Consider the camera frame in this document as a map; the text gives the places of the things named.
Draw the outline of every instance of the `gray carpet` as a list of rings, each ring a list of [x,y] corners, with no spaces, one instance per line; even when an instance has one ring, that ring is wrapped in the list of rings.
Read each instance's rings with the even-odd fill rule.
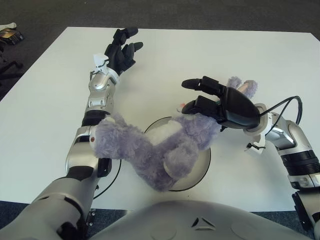
[[[68,26],[307,32],[320,40],[320,0],[0,0],[0,24],[10,22],[25,40],[6,46],[5,56],[26,71]],[[1,81],[0,100],[17,81]],[[0,201],[0,228],[24,207]],[[295,212],[257,214],[305,233]],[[89,234],[122,215],[98,210]]]

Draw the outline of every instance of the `purple plush toy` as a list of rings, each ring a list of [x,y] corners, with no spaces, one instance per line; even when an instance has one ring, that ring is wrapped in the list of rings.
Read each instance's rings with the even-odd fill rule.
[[[237,89],[240,84],[238,77],[231,77],[227,86]],[[257,88],[255,81],[248,80],[238,90],[251,98]],[[220,129],[212,117],[180,114],[144,134],[113,114],[97,125],[93,148],[98,158],[130,162],[148,185],[165,192],[191,172],[199,151],[211,146]]]

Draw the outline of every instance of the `plush bunny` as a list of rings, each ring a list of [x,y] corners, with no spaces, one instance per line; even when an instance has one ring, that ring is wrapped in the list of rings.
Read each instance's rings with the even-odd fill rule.
[[[231,77],[227,86],[238,88],[240,84],[238,77]],[[251,98],[257,88],[249,80],[238,90]],[[96,127],[94,152],[98,158],[127,160],[147,184],[164,192],[191,172],[199,151],[211,146],[220,129],[212,117],[180,114],[144,134],[119,114],[112,114]]]

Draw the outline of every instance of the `black cable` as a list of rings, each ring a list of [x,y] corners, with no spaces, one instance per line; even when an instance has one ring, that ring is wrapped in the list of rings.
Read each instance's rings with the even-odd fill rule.
[[[297,114],[295,123],[296,123],[296,124],[299,124],[300,121],[301,121],[301,117],[302,117],[302,101],[301,101],[301,98],[300,98],[299,96],[291,96],[291,97],[286,98],[285,100],[277,103],[276,105],[274,105],[273,107],[269,108],[268,110],[260,113],[260,114],[259,114],[259,117],[261,117],[261,116],[263,116],[263,115],[271,112],[272,110],[276,109],[277,107],[281,106],[282,104],[284,104],[284,103],[286,103],[286,102],[291,102],[293,99],[296,99],[297,102],[298,102],[298,114]]]
[[[268,110],[264,111],[263,113],[260,114],[260,116],[263,116],[265,115],[266,113],[269,113],[271,112],[273,109],[279,107],[280,105],[284,104],[285,102],[287,102],[285,104],[285,106],[283,107],[281,113],[279,114],[278,118],[276,119],[275,123],[272,125],[272,127],[270,128],[270,130],[265,134],[267,135],[268,133],[270,133],[272,131],[272,129],[277,125],[277,123],[279,122],[281,116],[284,114],[286,108],[288,107],[288,105],[290,104],[290,102],[293,100],[293,99],[296,99],[298,101],[298,114],[297,114],[297,117],[296,117],[296,121],[295,123],[296,124],[299,124],[300,121],[301,121],[301,117],[302,117],[302,101],[301,101],[301,98],[299,96],[292,96],[292,97],[288,97],[287,99],[279,102],[278,104],[274,105],[273,107],[269,108]]]
[[[109,186],[107,186],[102,192],[100,192],[97,196],[95,196],[93,199],[96,199],[97,197],[100,197],[102,194],[105,193],[105,191],[107,191],[111,185],[115,182],[115,180],[117,179],[118,175],[119,175],[119,172],[120,172],[120,168],[121,168],[121,163],[122,163],[122,159],[120,159],[120,165],[119,165],[119,169],[118,169],[118,172],[116,173],[115,175],[115,178],[113,179],[113,181],[110,183]]]

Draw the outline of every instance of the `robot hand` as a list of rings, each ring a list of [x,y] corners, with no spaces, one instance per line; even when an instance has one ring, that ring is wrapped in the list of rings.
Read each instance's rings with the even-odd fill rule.
[[[220,98],[220,101],[215,102],[204,96],[198,96],[196,100],[184,106],[183,114],[201,113],[216,119],[224,128],[248,129],[259,125],[259,111],[247,97],[251,97],[256,91],[256,84],[245,83],[241,87],[243,89],[237,90],[204,76],[202,79],[185,80],[182,82],[182,87],[203,91]]]
[[[113,69],[118,75],[129,69],[136,63],[134,54],[143,47],[142,42],[126,44],[123,49],[121,46],[126,43],[126,40],[138,33],[138,28],[129,27],[125,29],[117,29],[113,42],[108,45],[104,55],[109,58],[108,68]]]

